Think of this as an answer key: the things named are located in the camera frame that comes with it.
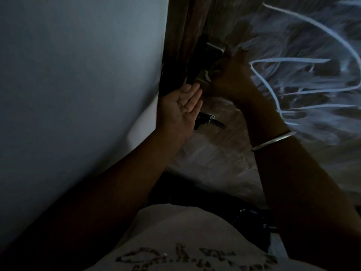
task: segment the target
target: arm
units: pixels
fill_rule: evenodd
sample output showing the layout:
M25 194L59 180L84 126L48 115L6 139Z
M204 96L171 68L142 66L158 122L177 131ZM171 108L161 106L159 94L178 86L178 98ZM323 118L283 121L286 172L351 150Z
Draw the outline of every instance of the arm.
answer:
M83 270L109 253L192 134L201 93L199 84L185 85L161 98L156 130L121 161L56 202L2 255L2 265Z
M221 96L241 110L253 147L289 132L250 79L242 54L214 78ZM267 203L290 258L327 270L359 265L361 218L345 194L295 137L255 152Z

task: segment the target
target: white wall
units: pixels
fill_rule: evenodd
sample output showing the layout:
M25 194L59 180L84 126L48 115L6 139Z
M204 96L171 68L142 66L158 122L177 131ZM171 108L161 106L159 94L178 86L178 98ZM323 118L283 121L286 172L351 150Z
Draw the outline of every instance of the white wall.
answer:
M0 0L0 246L129 151L168 0Z

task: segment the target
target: bracelet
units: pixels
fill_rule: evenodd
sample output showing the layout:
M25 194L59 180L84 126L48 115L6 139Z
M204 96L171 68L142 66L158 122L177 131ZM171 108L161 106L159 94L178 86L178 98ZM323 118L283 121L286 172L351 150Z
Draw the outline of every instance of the bracelet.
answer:
M288 137L291 137L291 136L295 135L296 133L297 132L295 132L295 131L291 131L291 132L288 132L288 133L286 133L286 134L284 134L282 136L279 136L279 137L277 137L277 138L275 138L273 140L267 141L267 142L265 142L265 143L263 143L263 144L261 144L259 146L256 146L256 147L252 148L252 152L255 152L256 150L264 148L265 146L271 145L271 144L273 144L275 142L278 142L278 141L281 141L281 140L286 139Z

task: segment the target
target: person's left arm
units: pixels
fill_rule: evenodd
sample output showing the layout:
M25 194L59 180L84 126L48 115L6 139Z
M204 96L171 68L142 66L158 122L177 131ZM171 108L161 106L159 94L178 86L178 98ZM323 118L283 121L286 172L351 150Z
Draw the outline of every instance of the person's left arm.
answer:
M201 93L199 84L185 85L160 98L156 130L104 173L66 193L9 247L1 265L82 270L109 253L192 134Z

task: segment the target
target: person's left hand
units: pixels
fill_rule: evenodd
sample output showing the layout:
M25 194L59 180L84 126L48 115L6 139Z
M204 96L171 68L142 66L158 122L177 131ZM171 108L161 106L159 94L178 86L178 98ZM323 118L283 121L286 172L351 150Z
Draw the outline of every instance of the person's left hand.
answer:
M184 140L192 135L203 101L198 83L185 84L180 89L161 97L158 104L157 128L180 134Z

